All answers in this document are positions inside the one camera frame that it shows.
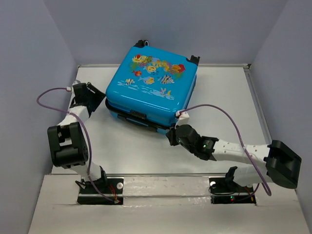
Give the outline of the blue hard-shell suitcase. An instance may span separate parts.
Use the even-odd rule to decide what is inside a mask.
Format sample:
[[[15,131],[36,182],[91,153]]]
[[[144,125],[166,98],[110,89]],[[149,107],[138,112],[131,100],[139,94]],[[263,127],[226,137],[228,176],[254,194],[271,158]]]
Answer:
[[[105,105],[116,118],[161,134],[177,122],[196,84],[199,57],[151,47],[130,48],[106,89]]]

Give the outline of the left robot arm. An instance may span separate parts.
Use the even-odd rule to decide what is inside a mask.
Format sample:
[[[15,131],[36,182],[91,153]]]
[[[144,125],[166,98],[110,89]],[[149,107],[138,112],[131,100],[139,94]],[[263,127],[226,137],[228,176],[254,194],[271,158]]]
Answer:
[[[108,187],[107,175],[92,161],[91,141],[84,122],[95,112],[105,94],[89,82],[75,81],[65,90],[72,94],[66,116],[47,130],[52,163],[80,175],[82,187],[91,186],[102,193]]]

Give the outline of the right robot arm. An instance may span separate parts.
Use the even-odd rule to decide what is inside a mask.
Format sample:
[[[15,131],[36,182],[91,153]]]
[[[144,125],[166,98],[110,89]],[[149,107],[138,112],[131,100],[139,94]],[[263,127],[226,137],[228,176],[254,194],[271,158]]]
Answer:
[[[243,167],[235,165],[227,171],[224,185],[229,191],[258,183],[274,183],[287,189],[298,186],[302,159],[282,141],[241,146],[201,136],[188,124],[170,129],[166,137],[171,146],[180,145],[201,160],[243,163]]]

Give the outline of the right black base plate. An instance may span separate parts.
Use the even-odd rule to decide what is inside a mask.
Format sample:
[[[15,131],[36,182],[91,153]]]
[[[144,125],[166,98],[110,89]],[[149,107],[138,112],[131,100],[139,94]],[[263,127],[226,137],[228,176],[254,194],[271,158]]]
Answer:
[[[256,198],[254,188],[242,187],[235,183],[226,182],[224,177],[209,178],[208,192],[214,205],[226,204],[254,204]]]

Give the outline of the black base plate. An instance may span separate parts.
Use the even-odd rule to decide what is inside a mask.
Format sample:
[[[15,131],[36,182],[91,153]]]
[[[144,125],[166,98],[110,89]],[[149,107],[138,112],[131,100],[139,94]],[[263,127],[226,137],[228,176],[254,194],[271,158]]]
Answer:
[[[254,188],[242,187],[235,183],[226,182],[224,177],[209,178],[208,192],[214,205],[226,204],[254,204],[256,198]]]
[[[108,177],[107,185],[95,181],[97,189],[105,196],[99,194],[89,181],[76,180],[78,185],[77,203],[80,205],[123,205],[123,177]]]

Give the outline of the aluminium table rail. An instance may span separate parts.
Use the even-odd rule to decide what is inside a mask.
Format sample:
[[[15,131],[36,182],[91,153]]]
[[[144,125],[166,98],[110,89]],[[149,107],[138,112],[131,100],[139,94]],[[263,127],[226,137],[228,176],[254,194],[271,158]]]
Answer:
[[[126,176],[208,176],[224,177],[225,173],[186,173],[186,174],[107,174],[108,177],[126,177]]]

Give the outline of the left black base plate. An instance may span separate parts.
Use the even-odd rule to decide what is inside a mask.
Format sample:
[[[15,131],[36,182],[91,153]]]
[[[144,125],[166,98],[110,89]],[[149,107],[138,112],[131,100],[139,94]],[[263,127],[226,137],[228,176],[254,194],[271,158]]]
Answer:
[[[123,177],[108,177],[107,185],[95,181],[97,189],[105,196],[99,194],[89,181],[76,180],[78,185],[77,203],[80,205],[123,205]]]

